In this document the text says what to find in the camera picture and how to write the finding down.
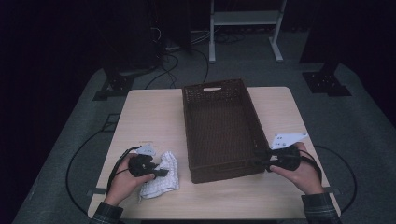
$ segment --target person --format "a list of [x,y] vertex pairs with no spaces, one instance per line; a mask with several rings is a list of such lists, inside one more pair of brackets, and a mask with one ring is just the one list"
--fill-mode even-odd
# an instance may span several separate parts
[[[295,144],[298,149],[306,151],[304,143]],[[119,171],[128,169],[128,161],[136,154],[129,154],[120,164]],[[340,217],[332,204],[328,192],[321,186],[318,173],[314,167],[305,161],[295,171],[285,170],[281,167],[270,166],[270,170],[278,175],[286,177],[304,195],[302,200],[304,212],[308,223],[312,224],[341,224]],[[112,181],[112,187],[99,204],[90,224],[116,224],[120,221],[123,209],[119,204],[129,197],[132,192],[145,182],[152,180],[154,175],[134,177],[130,172],[121,172]]]

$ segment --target plaid sleeve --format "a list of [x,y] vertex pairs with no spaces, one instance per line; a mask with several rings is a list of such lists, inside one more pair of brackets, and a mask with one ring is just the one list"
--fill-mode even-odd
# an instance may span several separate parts
[[100,203],[90,224],[117,224],[123,209],[106,203]]
[[329,193],[303,195],[302,199],[309,223],[341,224]]

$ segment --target hand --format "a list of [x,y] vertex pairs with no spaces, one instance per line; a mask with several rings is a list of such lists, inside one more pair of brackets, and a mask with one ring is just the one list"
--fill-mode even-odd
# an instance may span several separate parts
[[[298,142],[294,144],[298,149],[306,151],[304,143]],[[320,184],[318,173],[315,168],[305,161],[301,161],[300,166],[295,171],[285,170],[278,166],[270,166],[270,170],[276,174],[286,177],[291,181],[299,190],[308,194],[324,193],[324,189]]]
[[129,159],[136,156],[136,154],[130,153],[121,162],[117,173],[121,171],[123,172],[114,176],[114,179],[111,182],[110,192],[107,194],[104,203],[118,206],[124,199],[128,198],[132,192],[134,192],[134,189],[143,183],[154,179],[154,174],[134,177],[131,175],[131,172],[127,170]]

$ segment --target white cloth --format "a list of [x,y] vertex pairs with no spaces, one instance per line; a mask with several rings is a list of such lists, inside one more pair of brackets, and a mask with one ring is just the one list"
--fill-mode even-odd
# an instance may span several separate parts
[[165,192],[179,189],[177,176],[177,160],[172,152],[167,151],[161,155],[161,163],[155,168],[169,170],[166,176],[157,176],[142,186],[140,190],[140,197],[150,199],[158,197]]

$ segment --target brown wicker basket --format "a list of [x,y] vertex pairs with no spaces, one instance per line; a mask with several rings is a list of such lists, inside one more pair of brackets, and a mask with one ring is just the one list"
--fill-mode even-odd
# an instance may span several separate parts
[[254,161],[270,148],[241,79],[186,86],[183,105],[192,183],[264,171]]

